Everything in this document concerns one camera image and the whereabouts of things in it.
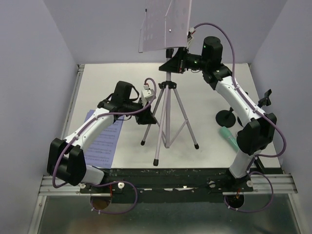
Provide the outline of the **white music stand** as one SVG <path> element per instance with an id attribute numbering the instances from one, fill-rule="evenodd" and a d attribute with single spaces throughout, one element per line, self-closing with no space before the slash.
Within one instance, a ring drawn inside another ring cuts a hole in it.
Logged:
<path id="1" fill-rule="evenodd" d="M 148 52 L 164 49 L 166 60 L 173 56 L 175 48 L 187 46 L 187 34 L 192 2 L 190 0 L 147 0 L 144 4 L 144 19 L 139 32 L 138 52 Z M 194 147 L 199 148 L 194 132 L 190 125 L 186 111 L 177 91 L 177 85 L 172 81 L 172 73 L 166 72 L 166 79 L 160 83 L 160 93 L 157 98 L 153 114 L 162 105 L 161 118 L 157 121 L 159 127 L 154 166 L 159 164 L 161 144 L 169 149 L 177 136 L 171 133 L 171 94 L 174 94 L 184 122 L 178 132 L 186 126 L 189 130 Z"/>

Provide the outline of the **green microphone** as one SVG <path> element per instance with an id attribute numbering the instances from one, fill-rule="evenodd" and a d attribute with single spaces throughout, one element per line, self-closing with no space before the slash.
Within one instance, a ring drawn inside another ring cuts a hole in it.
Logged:
<path id="1" fill-rule="evenodd" d="M 219 129 L 219 134 L 222 136 L 222 138 L 224 140 L 226 140 L 229 143 L 229 145 L 232 147 L 232 149 L 235 152 L 238 152 L 239 147 L 238 147 L 236 138 L 233 136 L 233 134 L 231 133 L 231 131 L 228 128 L 226 128 L 224 126 L 221 127 Z"/>

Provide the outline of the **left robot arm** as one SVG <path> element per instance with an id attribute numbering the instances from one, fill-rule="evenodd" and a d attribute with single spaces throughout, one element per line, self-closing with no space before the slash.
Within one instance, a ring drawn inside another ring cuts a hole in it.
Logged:
<path id="1" fill-rule="evenodd" d="M 93 114 L 77 130 L 64 139 L 55 138 L 50 144 L 47 163 L 53 187 L 62 187 L 62 184 L 56 184 L 56 179 L 60 179 L 64 185 L 91 184 L 96 192 L 104 192 L 108 187 L 104 171 L 88 165 L 84 153 L 102 131 L 121 116 L 134 116 L 138 125 L 156 124 L 151 112 L 156 88 L 156 84 L 150 87 L 144 83 L 139 92 L 133 84 L 118 81 L 115 90 L 98 103 Z"/>

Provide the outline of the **sheet music page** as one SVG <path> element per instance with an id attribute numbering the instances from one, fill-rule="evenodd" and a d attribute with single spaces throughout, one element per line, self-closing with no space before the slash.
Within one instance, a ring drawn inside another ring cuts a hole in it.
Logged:
<path id="1" fill-rule="evenodd" d="M 86 164 L 99 168 L 111 168 L 123 120 L 124 116 L 119 117 L 92 142 L 88 150 L 84 152 Z"/>

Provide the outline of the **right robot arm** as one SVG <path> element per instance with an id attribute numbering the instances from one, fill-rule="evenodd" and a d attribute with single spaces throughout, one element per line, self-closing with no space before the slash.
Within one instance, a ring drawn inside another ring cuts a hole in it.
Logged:
<path id="1" fill-rule="evenodd" d="M 178 74 L 189 69 L 200 70 L 204 80 L 238 115 L 243 127 L 236 138 L 239 150 L 229 167 L 231 175 L 224 179 L 225 187 L 235 191 L 241 187 L 241 178 L 247 175 L 256 154 L 273 141 L 277 117 L 273 113 L 265 113 L 240 89 L 233 70 L 221 62 L 222 52 L 223 46 L 219 38 L 206 37 L 201 55 L 191 54 L 187 48 L 179 47 L 175 55 L 161 65 L 159 70 Z"/>

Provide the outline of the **black microphone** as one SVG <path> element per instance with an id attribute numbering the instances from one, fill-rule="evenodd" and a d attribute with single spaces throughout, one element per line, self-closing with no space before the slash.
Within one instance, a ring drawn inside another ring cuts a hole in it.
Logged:
<path id="1" fill-rule="evenodd" d="M 259 157 L 255 159 L 254 164 L 259 172 L 261 172 L 262 174 L 265 173 L 265 167 Z"/>

